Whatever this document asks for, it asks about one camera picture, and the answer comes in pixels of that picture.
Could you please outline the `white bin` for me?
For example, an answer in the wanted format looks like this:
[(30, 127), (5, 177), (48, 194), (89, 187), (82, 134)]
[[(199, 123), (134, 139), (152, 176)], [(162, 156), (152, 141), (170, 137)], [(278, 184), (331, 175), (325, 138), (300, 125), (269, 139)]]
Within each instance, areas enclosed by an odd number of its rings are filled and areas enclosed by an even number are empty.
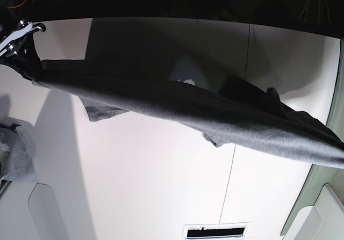
[(343, 203), (329, 184), (322, 187), (313, 206), (298, 212), (283, 238), (343, 240)]
[(4, 183), (1, 187), (1, 239), (70, 239), (50, 186)]

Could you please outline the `grey t-shirt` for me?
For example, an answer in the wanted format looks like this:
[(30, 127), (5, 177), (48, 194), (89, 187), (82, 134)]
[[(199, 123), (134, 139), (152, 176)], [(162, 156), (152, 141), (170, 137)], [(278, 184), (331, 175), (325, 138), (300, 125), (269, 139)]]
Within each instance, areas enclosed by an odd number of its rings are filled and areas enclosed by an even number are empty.
[(325, 125), (281, 102), (276, 89), (261, 90), (197, 57), (220, 86), (198, 87), (178, 79), (181, 46), (135, 20), (92, 21), (83, 60), (43, 60), (32, 83), (74, 94), (90, 121), (126, 112), (175, 121), (203, 133), (214, 146), (235, 143), (279, 157), (309, 162), (307, 144), (325, 140)]

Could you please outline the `grey cloth pile at left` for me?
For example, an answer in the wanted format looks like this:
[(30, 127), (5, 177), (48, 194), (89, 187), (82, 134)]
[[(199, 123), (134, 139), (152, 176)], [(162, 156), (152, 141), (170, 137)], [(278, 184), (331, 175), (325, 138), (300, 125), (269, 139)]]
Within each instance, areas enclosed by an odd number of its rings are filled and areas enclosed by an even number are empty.
[(37, 181), (33, 129), (27, 121), (1, 117), (1, 181)]

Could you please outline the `white bin at lower right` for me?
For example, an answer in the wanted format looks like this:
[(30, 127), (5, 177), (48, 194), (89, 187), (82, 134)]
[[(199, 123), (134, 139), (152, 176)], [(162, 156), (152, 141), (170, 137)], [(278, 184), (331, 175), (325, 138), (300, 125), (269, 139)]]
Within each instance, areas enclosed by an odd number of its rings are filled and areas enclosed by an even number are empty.
[(343, 240), (343, 203), (329, 184), (322, 187), (313, 206), (298, 212), (283, 238)]

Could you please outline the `white bin at lower left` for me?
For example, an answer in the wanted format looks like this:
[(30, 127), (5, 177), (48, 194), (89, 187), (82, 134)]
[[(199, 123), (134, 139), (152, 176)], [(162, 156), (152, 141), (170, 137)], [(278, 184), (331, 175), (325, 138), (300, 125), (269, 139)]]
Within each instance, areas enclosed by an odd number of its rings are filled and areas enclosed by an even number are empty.
[(1, 239), (70, 239), (50, 186), (4, 183), (1, 187)]

